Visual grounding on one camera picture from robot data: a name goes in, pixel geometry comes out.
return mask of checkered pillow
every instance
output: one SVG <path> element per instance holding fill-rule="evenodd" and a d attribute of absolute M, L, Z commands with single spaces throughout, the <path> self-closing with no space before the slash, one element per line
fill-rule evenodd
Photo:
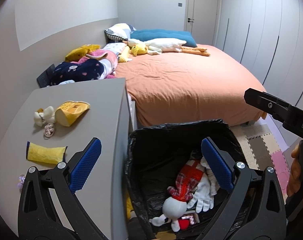
<path fill-rule="evenodd" d="M 118 23 L 105 30 L 106 36 L 112 41 L 127 41 L 130 34 L 136 31 L 134 27 L 126 23 Z"/>

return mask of metal screw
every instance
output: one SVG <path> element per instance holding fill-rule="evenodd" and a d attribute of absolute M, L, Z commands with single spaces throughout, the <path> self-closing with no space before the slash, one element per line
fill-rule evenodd
<path fill-rule="evenodd" d="M 34 166 L 32 166 L 32 167 L 29 168 L 28 172 L 33 173 L 35 170 L 36 170 L 36 168 Z"/>
<path fill-rule="evenodd" d="M 275 170 L 274 170 L 273 167 L 267 167 L 267 171 L 269 171 L 270 173 L 274 173 L 275 172 Z"/>
<path fill-rule="evenodd" d="M 66 163 L 64 163 L 64 162 L 58 163 L 57 167 L 58 167 L 58 169 L 63 169 L 66 167 Z"/>
<path fill-rule="evenodd" d="M 237 167 L 240 168 L 240 169 L 243 169 L 243 168 L 245 168 L 245 164 L 242 163 L 242 162 L 238 162 Z"/>

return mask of grey dresser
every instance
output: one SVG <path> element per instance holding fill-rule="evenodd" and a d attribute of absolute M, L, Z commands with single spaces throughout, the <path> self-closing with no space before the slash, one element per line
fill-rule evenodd
<path fill-rule="evenodd" d="M 34 125 L 33 113 L 48 106 L 56 108 L 69 100 L 88 102 L 91 108 L 71 127 L 56 124 L 54 136 L 45 140 L 43 129 Z M 54 166 L 27 161 L 27 141 L 44 147 L 68 146 L 68 161 L 97 137 L 102 143 L 101 155 L 83 189 L 76 195 L 108 239 L 127 239 L 122 178 L 129 127 L 131 130 L 125 79 L 79 82 L 33 91 L 11 122 L 0 145 L 0 215 L 8 226 L 18 234 L 20 191 L 17 183 L 20 174 L 26 174 L 30 166 L 37 166 L 40 170 Z M 53 190 L 51 196 L 63 225 L 72 229 Z"/>

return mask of white glove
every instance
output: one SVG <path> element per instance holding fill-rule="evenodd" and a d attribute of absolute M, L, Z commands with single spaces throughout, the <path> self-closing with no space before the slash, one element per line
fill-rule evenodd
<path fill-rule="evenodd" d="M 187 209 L 192 208 L 196 202 L 196 213 L 206 212 L 213 208 L 213 196 L 210 195 L 210 181 L 206 172 L 198 183 L 193 198 L 188 202 Z"/>
<path fill-rule="evenodd" d="M 206 172 L 210 180 L 210 195 L 215 196 L 217 194 L 217 190 L 220 188 L 215 175 L 204 157 L 200 160 L 200 164 L 206 168 Z"/>

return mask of red plaid plush toy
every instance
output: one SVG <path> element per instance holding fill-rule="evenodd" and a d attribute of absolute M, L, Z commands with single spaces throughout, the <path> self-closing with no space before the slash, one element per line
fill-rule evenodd
<path fill-rule="evenodd" d="M 188 161 L 177 175 L 177 189 L 174 187 L 167 189 L 171 197 L 167 198 L 163 204 L 163 214 L 160 217 L 150 219 L 150 223 L 160 227 L 165 223 L 165 219 L 169 218 L 172 220 L 172 230 L 178 232 L 180 230 L 178 218 L 186 212 L 187 201 L 193 198 L 191 190 L 198 185 L 203 173 L 204 167 L 200 165 L 200 160 Z"/>
<path fill-rule="evenodd" d="M 200 165 L 200 160 L 190 160 L 178 173 L 176 187 L 168 187 L 168 192 L 174 199 L 187 202 L 192 199 L 191 190 L 195 188 L 204 173 L 204 167 Z"/>

